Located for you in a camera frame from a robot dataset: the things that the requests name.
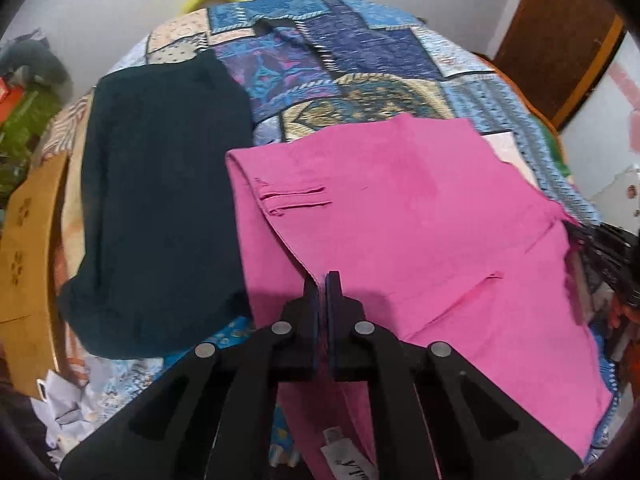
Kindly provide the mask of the white sliding wardrobe door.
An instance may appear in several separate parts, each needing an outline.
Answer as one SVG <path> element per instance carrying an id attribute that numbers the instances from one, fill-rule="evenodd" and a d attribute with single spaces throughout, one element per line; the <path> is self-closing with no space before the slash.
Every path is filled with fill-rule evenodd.
<path id="1" fill-rule="evenodd" d="M 604 222 L 639 231 L 639 45 L 624 36 L 590 97 L 562 129 L 579 192 Z"/>

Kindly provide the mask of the wooden lap desk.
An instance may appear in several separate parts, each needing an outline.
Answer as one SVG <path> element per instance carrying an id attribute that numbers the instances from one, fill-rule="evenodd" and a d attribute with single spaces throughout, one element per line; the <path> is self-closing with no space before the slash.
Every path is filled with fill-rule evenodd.
<path id="1" fill-rule="evenodd" d="M 65 370 L 53 259 L 66 170 L 61 154 L 28 176 L 11 195 L 1 237 L 2 348 L 13 387 L 36 399 L 50 370 Z"/>

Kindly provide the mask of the pink pants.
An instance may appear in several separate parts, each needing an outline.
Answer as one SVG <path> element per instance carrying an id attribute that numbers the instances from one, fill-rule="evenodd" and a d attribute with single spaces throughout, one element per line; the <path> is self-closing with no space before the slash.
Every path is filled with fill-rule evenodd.
<path id="1" fill-rule="evenodd" d="M 612 396 L 570 301 L 563 207 L 464 119 L 401 114 L 228 152 L 257 326 L 305 278 L 400 340 L 442 340 L 579 457 Z"/>

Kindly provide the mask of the dark navy folded garment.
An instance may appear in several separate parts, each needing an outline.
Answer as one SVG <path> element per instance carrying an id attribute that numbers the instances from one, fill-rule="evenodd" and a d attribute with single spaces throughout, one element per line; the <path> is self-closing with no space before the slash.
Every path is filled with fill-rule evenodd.
<path id="1" fill-rule="evenodd" d="M 90 353 L 167 356 L 247 311 L 224 156 L 252 142 L 250 100 L 213 52 L 100 80 L 81 165 L 85 255 L 60 299 Z"/>

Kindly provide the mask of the brown wooden door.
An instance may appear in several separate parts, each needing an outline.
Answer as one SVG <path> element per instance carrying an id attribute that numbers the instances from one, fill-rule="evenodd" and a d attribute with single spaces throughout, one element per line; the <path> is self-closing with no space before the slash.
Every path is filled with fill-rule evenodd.
<path id="1" fill-rule="evenodd" d="M 625 36 L 608 0 L 520 0 L 494 64 L 533 107 L 563 128 Z"/>

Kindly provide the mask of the green storage bag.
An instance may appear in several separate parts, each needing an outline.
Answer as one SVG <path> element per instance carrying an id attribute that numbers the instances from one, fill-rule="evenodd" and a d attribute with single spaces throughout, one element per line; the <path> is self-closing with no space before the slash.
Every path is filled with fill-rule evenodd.
<path id="1" fill-rule="evenodd" d="M 26 179 L 32 155 L 51 118 L 61 110 L 49 88 L 27 89 L 1 125 L 1 206 Z"/>

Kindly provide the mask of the patchwork patterned bedspread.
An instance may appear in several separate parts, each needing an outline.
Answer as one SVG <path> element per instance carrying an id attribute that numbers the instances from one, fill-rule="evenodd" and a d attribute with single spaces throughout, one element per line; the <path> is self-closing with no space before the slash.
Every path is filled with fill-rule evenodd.
<path id="1" fill-rule="evenodd" d="M 252 0 L 179 16 L 139 41 L 108 74 L 180 63 L 214 50 L 250 96 L 254 144 L 290 142 L 329 127 L 399 113 L 468 118 L 497 153 L 578 220 L 600 214 L 574 187 L 555 128 L 491 62 L 415 16 L 368 0 Z M 602 330 L 589 326 L 606 393 L 589 426 L 585 464 L 612 437 L 620 404 L 615 365 Z"/>

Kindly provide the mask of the grey neck pillow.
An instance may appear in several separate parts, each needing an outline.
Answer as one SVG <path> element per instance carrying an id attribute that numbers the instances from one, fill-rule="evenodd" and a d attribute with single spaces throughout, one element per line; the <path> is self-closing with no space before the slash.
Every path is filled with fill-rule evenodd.
<path id="1" fill-rule="evenodd" d="M 63 63 L 41 41 L 25 39 L 1 49 L 1 76 L 23 88 L 39 84 L 61 102 L 73 94 L 73 83 Z"/>

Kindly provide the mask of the orange red box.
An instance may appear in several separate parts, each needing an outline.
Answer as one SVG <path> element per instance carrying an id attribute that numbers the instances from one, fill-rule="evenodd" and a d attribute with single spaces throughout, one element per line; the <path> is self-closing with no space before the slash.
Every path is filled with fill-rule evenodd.
<path id="1" fill-rule="evenodd" d="M 14 86 L 0 78 L 0 125 L 3 125 L 20 104 L 25 90 L 19 84 Z"/>

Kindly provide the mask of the orange fleece blanket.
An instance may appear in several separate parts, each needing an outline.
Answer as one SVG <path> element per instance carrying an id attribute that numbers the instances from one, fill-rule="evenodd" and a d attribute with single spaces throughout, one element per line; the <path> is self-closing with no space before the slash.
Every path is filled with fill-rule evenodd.
<path id="1" fill-rule="evenodd" d="M 67 160 L 61 181 L 61 210 L 54 215 L 53 284 L 57 295 L 77 274 L 86 253 L 81 168 L 93 97 L 94 92 L 89 91 L 50 120 L 32 160 L 34 169 L 58 155 Z"/>

